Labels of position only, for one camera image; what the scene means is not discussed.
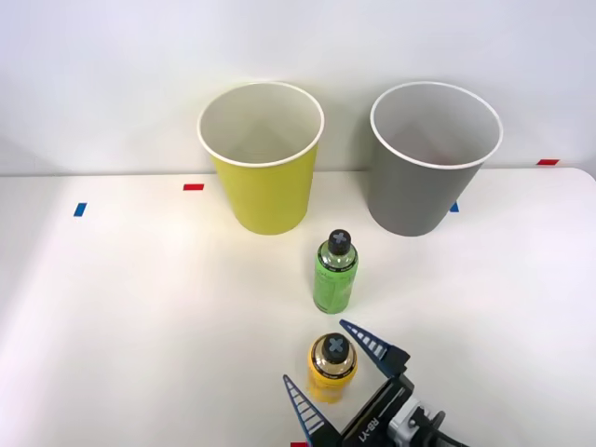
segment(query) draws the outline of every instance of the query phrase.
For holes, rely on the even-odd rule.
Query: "green bottle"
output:
[[[358,268],[358,252],[346,230],[335,230],[317,251],[315,305],[328,314],[347,307]]]

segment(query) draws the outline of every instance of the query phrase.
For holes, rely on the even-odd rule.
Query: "blue tape marker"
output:
[[[87,203],[79,203],[76,206],[76,210],[74,210],[74,216],[81,217],[83,215],[83,213],[85,212],[86,207],[87,207]]]

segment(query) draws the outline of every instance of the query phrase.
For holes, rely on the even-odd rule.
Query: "yellow bottle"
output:
[[[308,351],[308,391],[315,400],[335,403],[357,369],[356,350],[347,338],[337,332],[323,335]]]

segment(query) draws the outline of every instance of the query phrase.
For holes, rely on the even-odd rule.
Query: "gray paper cup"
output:
[[[497,150],[501,120],[479,96],[440,82],[391,88],[372,108],[371,215],[391,233],[424,235]]]

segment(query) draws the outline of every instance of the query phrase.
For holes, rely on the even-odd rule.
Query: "paper cup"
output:
[[[242,225],[277,235],[302,221],[324,121],[315,98],[280,82],[233,88],[203,111],[198,138]]]
[[[372,107],[371,126],[378,144],[369,210],[386,230],[403,236],[433,230],[503,139],[493,107],[440,82],[386,91]]]

